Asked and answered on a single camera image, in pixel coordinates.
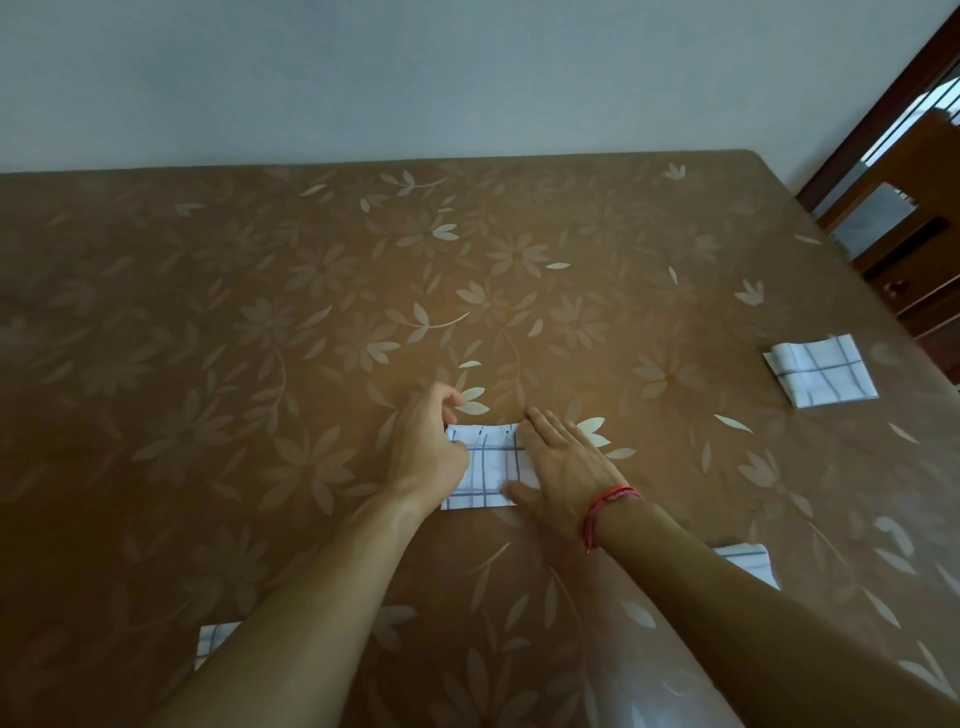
red bracelet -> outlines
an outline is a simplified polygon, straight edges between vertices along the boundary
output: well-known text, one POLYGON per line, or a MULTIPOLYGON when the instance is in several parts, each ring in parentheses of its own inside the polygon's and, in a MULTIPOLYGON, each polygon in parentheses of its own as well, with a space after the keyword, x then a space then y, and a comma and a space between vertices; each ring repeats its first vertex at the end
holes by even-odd
POLYGON ((612 488, 607 489, 594 498, 590 505, 587 506, 587 510, 584 511, 584 522, 580 528, 580 535, 583 537, 584 546, 587 547, 587 551, 593 551, 597 548, 596 541, 594 541, 593 537, 593 531, 596 528, 597 513, 607 505, 607 503, 612 503, 621 497, 643 498, 636 488, 632 488, 629 485, 614 485, 612 488))

glossy table surface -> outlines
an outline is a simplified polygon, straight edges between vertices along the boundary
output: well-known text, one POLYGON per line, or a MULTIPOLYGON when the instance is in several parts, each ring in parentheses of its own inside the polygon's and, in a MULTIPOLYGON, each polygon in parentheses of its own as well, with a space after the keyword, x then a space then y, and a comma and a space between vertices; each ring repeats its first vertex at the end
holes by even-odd
MULTIPOLYGON (((691 532, 960 690, 960 401, 751 153, 6 176, 0 212, 9 720, 142 719, 433 379, 464 423, 593 420, 691 532), (841 333, 880 399, 794 411, 761 353, 841 333)), ((737 724, 604 554, 512 508, 424 524, 345 723, 481 719, 737 724)))

forearm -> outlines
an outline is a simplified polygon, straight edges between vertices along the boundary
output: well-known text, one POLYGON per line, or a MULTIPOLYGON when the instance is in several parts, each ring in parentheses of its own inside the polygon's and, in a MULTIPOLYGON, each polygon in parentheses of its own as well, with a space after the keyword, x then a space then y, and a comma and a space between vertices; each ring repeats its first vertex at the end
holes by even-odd
POLYGON ((154 726, 335 726, 396 565, 420 524, 377 497, 272 595, 155 717, 154 726))
POLYGON ((601 512, 601 546, 631 575, 750 726, 945 725, 947 698, 687 534, 657 506, 601 512))

hand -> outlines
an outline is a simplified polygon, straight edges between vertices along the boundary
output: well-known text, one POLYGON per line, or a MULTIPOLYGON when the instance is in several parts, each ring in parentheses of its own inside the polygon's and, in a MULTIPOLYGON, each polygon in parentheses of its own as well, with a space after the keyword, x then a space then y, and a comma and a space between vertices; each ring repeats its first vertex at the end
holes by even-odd
POLYGON ((503 495, 553 528, 580 539, 584 512, 594 498, 627 481, 574 423, 563 425, 552 412, 531 408, 517 429, 533 460, 540 490, 508 480, 503 495))
POLYGON ((396 418, 394 449, 385 493, 411 501, 425 519, 456 489, 470 457, 463 443, 446 439, 444 427, 456 425, 456 416, 444 406, 463 404, 453 387, 434 382, 396 418))

white wall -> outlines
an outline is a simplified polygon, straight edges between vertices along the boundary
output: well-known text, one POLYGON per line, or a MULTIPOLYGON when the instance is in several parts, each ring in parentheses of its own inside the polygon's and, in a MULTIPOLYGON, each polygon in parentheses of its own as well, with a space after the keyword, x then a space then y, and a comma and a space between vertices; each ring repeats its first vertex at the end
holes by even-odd
POLYGON ((5 0, 0 170, 747 147, 798 187, 955 0, 5 0))

